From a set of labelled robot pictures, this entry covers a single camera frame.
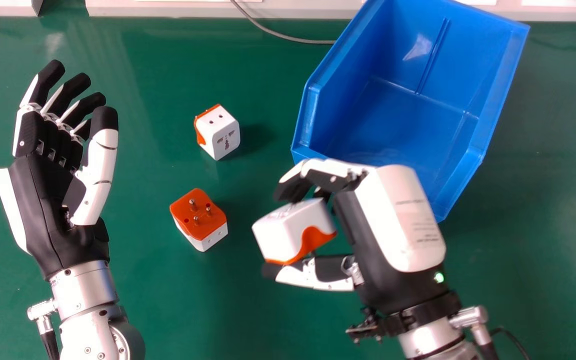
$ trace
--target blue plastic bin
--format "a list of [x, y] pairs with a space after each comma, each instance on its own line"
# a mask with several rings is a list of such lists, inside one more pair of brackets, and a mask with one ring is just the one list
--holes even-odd
[[368, 0], [306, 84], [295, 163], [413, 167], [442, 221], [482, 163], [529, 29], [452, 0]]

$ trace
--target white robotic forearm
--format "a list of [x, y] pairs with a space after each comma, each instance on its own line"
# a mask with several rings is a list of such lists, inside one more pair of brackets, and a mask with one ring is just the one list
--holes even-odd
[[[0, 198], [14, 240], [37, 261], [53, 293], [30, 307], [28, 317], [51, 360], [142, 360], [144, 341], [117, 305], [108, 232], [99, 217], [112, 185], [119, 119], [103, 106], [101, 93], [69, 107], [90, 86], [84, 73], [48, 99], [64, 72], [53, 60], [34, 77], [16, 114], [14, 161], [0, 168]], [[61, 355], [54, 312], [61, 318]]]
[[[315, 198], [303, 200], [312, 187]], [[355, 342], [398, 337], [409, 359], [472, 360], [462, 328], [476, 331], [486, 360], [496, 360], [481, 307], [462, 309], [444, 279], [446, 244], [412, 168], [335, 159], [304, 160], [274, 192], [287, 205], [259, 219], [253, 233], [279, 283], [328, 291], [354, 290], [365, 320], [346, 333]], [[352, 255], [314, 256], [336, 235], [328, 199]]]

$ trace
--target green tabletop surface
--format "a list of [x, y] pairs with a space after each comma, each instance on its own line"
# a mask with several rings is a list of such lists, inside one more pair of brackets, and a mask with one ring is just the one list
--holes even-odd
[[[355, 294], [262, 278], [250, 229], [279, 206], [307, 78], [329, 47], [291, 43], [243, 19], [89, 18], [79, 1], [40, 18], [0, 18], [0, 167], [12, 162], [15, 113], [51, 59], [90, 75], [119, 112], [119, 155], [103, 219], [110, 268], [149, 360], [403, 359], [395, 339], [355, 346]], [[345, 21], [272, 20], [302, 37], [335, 38]], [[491, 146], [448, 218], [446, 280], [484, 305], [533, 360], [576, 360], [576, 23], [532, 29]], [[221, 103], [240, 147], [214, 161], [194, 116]], [[201, 188], [228, 217], [206, 253], [179, 233], [169, 205]], [[322, 248], [345, 253], [343, 236]], [[44, 360], [26, 308], [51, 296], [12, 238], [0, 202], [0, 359]], [[498, 335], [502, 360], [521, 356]]]

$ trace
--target black clamp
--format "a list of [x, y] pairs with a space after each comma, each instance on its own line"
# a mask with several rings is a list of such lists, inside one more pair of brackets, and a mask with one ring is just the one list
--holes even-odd
[[355, 344], [359, 344], [362, 338], [374, 338], [381, 343], [384, 337], [398, 337], [443, 317], [457, 314], [461, 309], [462, 303], [454, 291], [386, 317], [381, 317], [370, 307], [364, 307], [361, 309], [364, 321], [350, 326], [345, 333]]

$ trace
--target green led light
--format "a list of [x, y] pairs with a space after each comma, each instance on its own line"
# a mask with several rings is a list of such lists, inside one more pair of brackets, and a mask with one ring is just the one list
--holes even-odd
[[437, 284], [441, 284], [444, 282], [444, 274], [441, 272], [434, 273], [434, 281]]

